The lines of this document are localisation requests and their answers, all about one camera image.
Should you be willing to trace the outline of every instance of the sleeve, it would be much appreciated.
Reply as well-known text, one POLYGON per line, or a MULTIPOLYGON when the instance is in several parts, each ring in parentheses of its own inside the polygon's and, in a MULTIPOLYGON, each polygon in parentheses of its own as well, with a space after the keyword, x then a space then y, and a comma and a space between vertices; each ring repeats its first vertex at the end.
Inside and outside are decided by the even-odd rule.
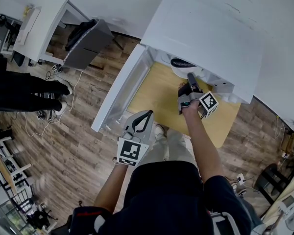
POLYGON ((72 215, 70 235, 97 234, 98 229, 112 214, 100 207, 78 207, 72 215))
POLYGON ((241 235, 251 233, 251 220, 224 177, 214 176, 206 181, 204 198, 208 210, 229 213, 235 220, 241 235))

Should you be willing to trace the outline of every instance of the white pants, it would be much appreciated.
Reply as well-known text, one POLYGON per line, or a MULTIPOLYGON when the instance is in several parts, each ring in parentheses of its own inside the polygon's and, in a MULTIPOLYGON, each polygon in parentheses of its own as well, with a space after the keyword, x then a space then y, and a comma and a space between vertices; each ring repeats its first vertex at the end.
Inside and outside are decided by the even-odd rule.
POLYGON ((182 133, 169 129, 168 138, 162 136, 156 139, 152 148, 146 152, 138 166, 154 162, 163 162, 165 152, 169 146, 169 161, 186 161, 197 166, 195 159, 186 148, 182 133))

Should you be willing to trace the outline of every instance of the white cabinet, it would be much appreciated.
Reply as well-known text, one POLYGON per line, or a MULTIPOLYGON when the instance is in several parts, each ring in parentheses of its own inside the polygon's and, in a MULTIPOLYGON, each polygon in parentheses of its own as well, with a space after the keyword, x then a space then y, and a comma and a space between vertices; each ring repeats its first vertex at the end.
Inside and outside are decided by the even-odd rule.
POLYGON ((264 43, 253 29, 194 0, 163 0, 112 85, 92 125, 95 131, 118 120, 154 61, 172 56, 202 67, 204 82, 223 100, 250 103, 264 43))

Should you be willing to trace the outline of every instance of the black and white marker cube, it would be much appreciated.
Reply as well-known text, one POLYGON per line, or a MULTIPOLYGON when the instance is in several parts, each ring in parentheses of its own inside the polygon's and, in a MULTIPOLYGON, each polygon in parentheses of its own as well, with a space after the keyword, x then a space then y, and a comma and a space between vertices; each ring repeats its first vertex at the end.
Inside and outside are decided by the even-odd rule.
POLYGON ((117 162, 135 166, 142 159, 149 145, 119 138, 117 162))
POLYGON ((211 92, 207 92, 199 99, 200 103, 204 107, 205 118, 210 116, 217 109, 219 103, 211 92))

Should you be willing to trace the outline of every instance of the black shirt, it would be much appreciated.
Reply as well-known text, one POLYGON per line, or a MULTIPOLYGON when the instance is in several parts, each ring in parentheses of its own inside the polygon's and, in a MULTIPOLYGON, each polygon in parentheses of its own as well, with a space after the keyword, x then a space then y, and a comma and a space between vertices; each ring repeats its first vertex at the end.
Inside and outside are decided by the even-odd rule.
POLYGON ((76 208, 70 235, 96 234, 94 222, 99 215, 105 219, 100 235, 213 235, 208 210, 229 213, 241 235, 250 234, 249 217, 224 177, 212 177, 203 186, 192 163, 145 164, 134 170, 120 212, 112 215, 103 208, 76 208))

